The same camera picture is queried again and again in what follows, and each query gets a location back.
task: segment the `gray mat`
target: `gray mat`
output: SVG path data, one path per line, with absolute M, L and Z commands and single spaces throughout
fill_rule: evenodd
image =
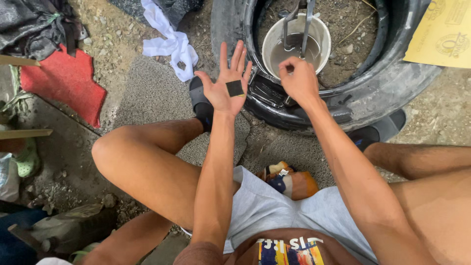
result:
M 126 91 L 116 113 L 114 127 L 194 117 L 187 83 L 180 81 L 172 68 L 158 63 L 154 58 L 137 56 L 126 78 Z M 234 165 L 247 147 L 245 139 L 249 131 L 248 121 L 241 114 L 237 115 Z M 201 166 L 208 144 L 209 134 L 204 133 L 188 143 L 177 156 Z
M 285 161 L 298 171 L 309 171 L 319 188 L 335 186 L 327 159 L 317 137 L 283 132 L 254 161 L 242 164 L 251 172 L 262 170 L 268 165 Z

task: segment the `right hand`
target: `right hand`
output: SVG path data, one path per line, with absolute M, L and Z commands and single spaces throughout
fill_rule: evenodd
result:
M 302 108 L 306 108 L 313 101 L 321 100 L 319 97 L 319 84 L 317 83 L 314 66 L 298 57 L 289 57 L 281 62 L 281 85 L 284 91 L 291 96 Z M 292 74 L 287 68 L 293 68 Z

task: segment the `red mat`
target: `red mat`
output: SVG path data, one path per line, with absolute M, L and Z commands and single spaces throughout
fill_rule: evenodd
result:
M 75 58 L 64 45 L 42 60 L 41 67 L 21 67 L 21 87 L 41 97 L 67 104 L 86 122 L 100 127 L 106 90 L 93 81 L 92 57 L 77 49 Z

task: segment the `black rubber patch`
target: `black rubber patch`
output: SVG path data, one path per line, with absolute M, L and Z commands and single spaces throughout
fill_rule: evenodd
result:
M 242 89 L 242 82 L 240 80 L 232 81 L 226 83 L 227 91 L 229 92 L 230 97 L 243 97 L 244 91 Z

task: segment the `left hand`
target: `left hand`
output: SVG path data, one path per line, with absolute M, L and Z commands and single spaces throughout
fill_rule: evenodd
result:
M 247 82 L 252 70 L 252 62 L 249 61 L 244 73 L 245 55 L 247 48 L 244 48 L 244 42 L 238 41 L 232 56 L 230 68 L 227 66 L 227 44 L 221 43 L 221 56 L 219 59 L 219 78 L 216 83 L 212 83 L 209 76 L 202 71 L 195 71 L 195 75 L 201 78 L 203 90 L 206 98 L 214 107 L 214 112 L 223 112 L 236 116 L 244 105 L 247 95 Z M 243 97 L 230 97 L 227 91 L 226 83 L 240 80 L 244 91 Z

